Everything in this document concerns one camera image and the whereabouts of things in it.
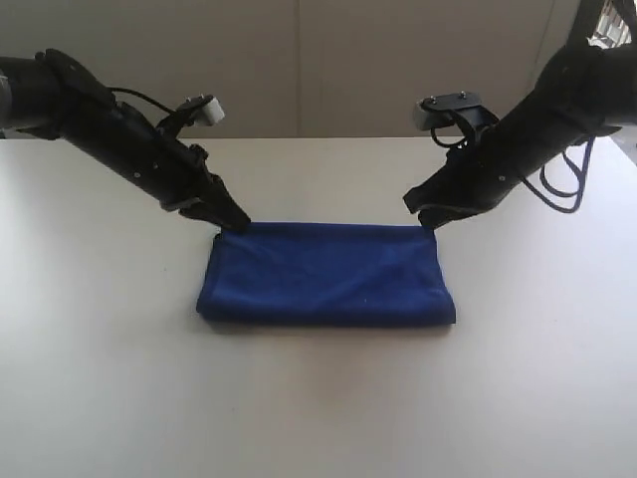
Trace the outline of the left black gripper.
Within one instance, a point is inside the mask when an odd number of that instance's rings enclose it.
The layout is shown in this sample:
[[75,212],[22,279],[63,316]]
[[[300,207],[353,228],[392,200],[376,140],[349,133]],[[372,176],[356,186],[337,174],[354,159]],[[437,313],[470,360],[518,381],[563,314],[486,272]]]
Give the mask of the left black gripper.
[[251,219],[222,178],[205,164],[207,152],[160,131],[133,107],[116,107],[106,122],[106,166],[155,198],[165,210],[223,229],[246,229]]

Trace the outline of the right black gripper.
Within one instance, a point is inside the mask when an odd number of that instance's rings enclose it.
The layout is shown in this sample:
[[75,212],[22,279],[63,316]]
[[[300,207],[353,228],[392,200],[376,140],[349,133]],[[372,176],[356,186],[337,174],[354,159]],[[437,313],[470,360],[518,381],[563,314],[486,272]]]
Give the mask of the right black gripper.
[[524,178],[557,155],[546,131],[494,126],[480,140],[443,145],[445,164],[427,181],[409,189],[403,202],[424,228],[436,230],[494,209]]

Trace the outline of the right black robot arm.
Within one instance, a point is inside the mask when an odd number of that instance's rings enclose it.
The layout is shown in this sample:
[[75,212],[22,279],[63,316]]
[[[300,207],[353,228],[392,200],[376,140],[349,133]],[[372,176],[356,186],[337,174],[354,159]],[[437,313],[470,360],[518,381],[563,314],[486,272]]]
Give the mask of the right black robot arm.
[[569,42],[503,118],[474,93],[419,101],[414,122],[446,151],[444,165],[403,201],[437,229],[486,213],[519,184],[552,210],[576,212],[594,142],[636,121],[636,42]]

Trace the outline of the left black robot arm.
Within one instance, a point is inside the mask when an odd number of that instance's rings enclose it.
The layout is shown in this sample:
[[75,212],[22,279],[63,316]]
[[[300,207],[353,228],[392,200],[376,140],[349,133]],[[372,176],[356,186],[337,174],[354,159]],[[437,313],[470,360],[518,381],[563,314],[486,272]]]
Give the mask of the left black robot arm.
[[153,197],[165,211],[244,231],[251,219],[221,177],[208,170],[207,151],[178,138],[185,127],[217,124],[224,116],[218,99],[189,98],[152,124],[135,107],[118,101],[118,92],[59,50],[47,49],[32,59],[4,57],[1,126],[67,141]]

